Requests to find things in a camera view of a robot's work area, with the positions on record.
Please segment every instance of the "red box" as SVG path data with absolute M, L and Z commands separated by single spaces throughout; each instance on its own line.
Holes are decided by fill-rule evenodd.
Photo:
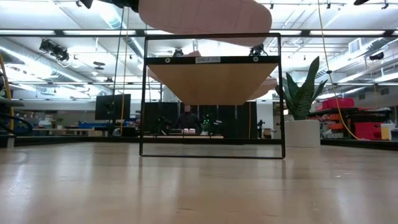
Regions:
M 354 99 L 352 98 L 337 98 L 340 108 L 353 108 Z M 337 108 L 335 98 L 330 98 L 322 102 L 322 110 Z
M 355 123 L 355 135 L 360 139 L 381 140 L 382 122 Z

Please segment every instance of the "pink curved panel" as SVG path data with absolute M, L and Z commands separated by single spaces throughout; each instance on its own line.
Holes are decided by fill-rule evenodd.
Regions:
M 268 77 L 261 86 L 250 96 L 249 100 L 255 100 L 259 97 L 264 96 L 269 90 L 273 90 L 277 85 L 276 78 Z
M 266 33 L 272 24 L 269 10 L 254 0 L 140 0 L 139 15 L 173 34 Z M 252 47 L 265 38 L 217 40 Z
M 201 57 L 201 54 L 199 51 L 196 50 L 194 52 L 184 55 L 184 57 Z M 149 75 L 149 77 L 153 78 L 154 80 L 162 83 L 162 80 L 160 80 L 158 78 L 158 76 L 156 76 L 155 73 L 153 71 L 151 71 L 149 68 L 148 68 L 148 75 Z

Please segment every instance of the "ceiling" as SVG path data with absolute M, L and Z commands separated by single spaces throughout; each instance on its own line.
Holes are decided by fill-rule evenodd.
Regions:
M 270 0 L 257 0 L 264 4 L 264 7 L 270 9 Z M 398 12 L 398 0 L 388 0 L 389 7 L 381 9 L 384 1 L 372 0 L 363 6 L 352 6 L 353 0 L 339 1 L 321 1 L 321 15 L 324 29 L 364 29 L 364 30 L 396 30 L 398 21 L 392 19 Z M 330 8 L 327 9 L 327 3 L 330 2 Z M 295 29 L 319 29 L 320 21 L 318 16 L 317 0 L 273 0 L 274 5 L 270 12 L 272 14 L 272 29 L 276 30 L 295 30 Z M 115 29 L 115 18 L 121 18 L 123 14 L 123 28 L 134 29 L 152 29 L 144 24 L 139 15 L 129 10 L 127 17 L 127 8 L 123 10 L 111 4 L 95 1 L 91 9 L 78 7 L 74 0 L 2 0 L 0 12 L 0 29 L 64 29 L 64 30 L 91 30 L 91 29 Z M 58 63 L 54 57 L 43 54 L 39 50 L 43 39 L 48 39 L 54 44 L 68 49 L 70 60 L 65 63 Z M 358 74 L 362 71 L 369 71 L 356 78 L 346 78 L 346 82 L 367 83 L 374 82 L 385 74 L 395 72 L 394 60 L 397 58 L 397 42 L 389 39 L 388 44 L 383 45 L 385 57 L 383 60 L 366 60 L 368 54 L 375 53 L 378 49 L 365 50 L 354 58 L 347 58 L 348 44 L 356 38 L 335 37 L 325 39 L 326 56 L 333 62 L 333 71 L 336 73 L 334 82 Z M 361 46 L 366 48 L 377 38 L 361 39 Z M 144 38 L 134 37 L 128 39 L 133 42 L 137 48 L 133 49 L 126 44 L 125 39 L 117 37 L 0 37 L 0 47 L 13 51 L 19 59 L 27 57 L 36 65 L 34 71 L 28 73 L 34 74 L 31 77 L 23 77 L 17 73 L 11 78 L 12 82 L 104 82 L 107 78 L 114 79 L 116 71 L 116 81 L 123 82 L 123 75 L 126 74 L 126 82 L 142 81 L 142 60 L 139 52 L 144 48 Z M 286 37 L 282 38 L 282 71 L 290 72 L 295 81 L 303 82 L 306 77 L 307 69 L 315 57 L 321 58 L 321 67 L 325 64 L 325 53 L 323 52 L 322 38 L 312 37 Z M 264 42 L 266 52 L 269 55 L 276 54 L 277 42 L 273 38 L 267 38 Z M 190 53 L 194 50 L 193 40 L 157 40 L 148 45 L 148 53 L 152 56 L 164 57 L 172 55 L 175 48 L 182 48 L 184 53 Z M 215 40 L 198 40 L 195 49 L 199 50 L 203 56 L 232 56 L 248 55 L 249 47 L 242 47 Z M 93 62 L 103 62 L 103 70 L 96 70 Z M 61 70 L 55 77 L 47 77 L 43 70 Z M 393 82 L 395 76 L 384 80 L 384 82 Z M 154 86 L 152 95 L 157 96 L 159 92 Z M 50 88 L 51 90 L 64 90 L 61 85 L 30 85 L 32 88 L 21 88 L 15 85 L 16 90 L 24 89 L 33 91 L 39 89 L 39 97 L 46 98 L 48 95 L 41 94 L 42 90 Z M 78 88 L 69 88 L 63 95 L 54 93 L 53 98 L 94 98 L 98 94 L 111 94 L 113 86 L 86 85 L 82 84 Z M 343 86 L 339 91 L 350 91 L 357 86 Z M 117 89 L 122 89 L 122 85 L 116 85 Z M 126 85 L 134 94 L 132 98 L 140 98 L 139 85 Z

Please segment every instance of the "person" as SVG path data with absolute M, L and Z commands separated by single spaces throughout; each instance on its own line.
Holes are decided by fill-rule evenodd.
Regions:
M 185 129 L 193 128 L 198 130 L 200 127 L 200 120 L 198 116 L 191 112 L 191 106 L 187 105 L 184 107 L 184 113 L 180 114 L 177 121 L 174 124 L 174 128 Z

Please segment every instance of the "polished floor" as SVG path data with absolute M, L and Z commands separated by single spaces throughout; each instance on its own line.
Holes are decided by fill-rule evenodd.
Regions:
M 137 147 L 1 149 L 0 223 L 398 222 L 396 152 L 288 149 L 282 161 L 139 157 Z M 248 150 L 276 151 L 256 147 Z M 246 146 L 231 146 L 239 149 Z

